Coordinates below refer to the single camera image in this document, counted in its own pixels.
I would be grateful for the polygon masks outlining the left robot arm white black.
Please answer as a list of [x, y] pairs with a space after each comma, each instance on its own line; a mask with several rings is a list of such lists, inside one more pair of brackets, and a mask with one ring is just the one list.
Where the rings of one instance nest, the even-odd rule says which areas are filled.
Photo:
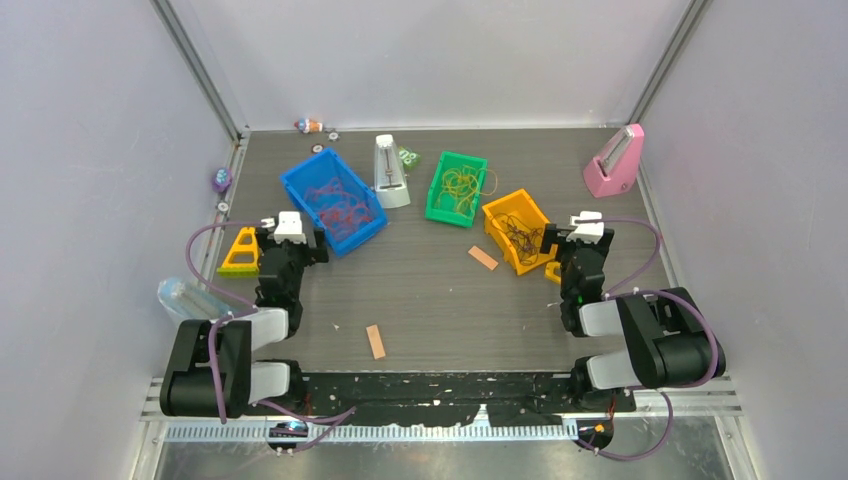
[[253, 353], [299, 329], [303, 275], [308, 267], [328, 262], [326, 234], [316, 227], [312, 240], [276, 240], [260, 227], [254, 242], [258, 285], [249, 309], [180, 323], [159, 396], [164, 415], [226, 422], [266, 399], [284, 414], [305, 405], [307, 389], [293, 378], [297, 364], [256, 361]]

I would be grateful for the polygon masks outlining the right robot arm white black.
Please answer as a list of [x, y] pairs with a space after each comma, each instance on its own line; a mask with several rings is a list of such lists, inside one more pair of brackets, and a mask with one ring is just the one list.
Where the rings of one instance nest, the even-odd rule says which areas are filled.
[[596, 410], [611, 392], [632, 387], [701, 386], [723, 375], [726, 356], [687, 289], [605, 290], [604, 266], [614, 230], [578, 220], [543, 227], [540, 250], [560, 268], [560, 312], [576, 337], [620, 336], [623, 349], [578, 359], [566, 392], [584, 410]]

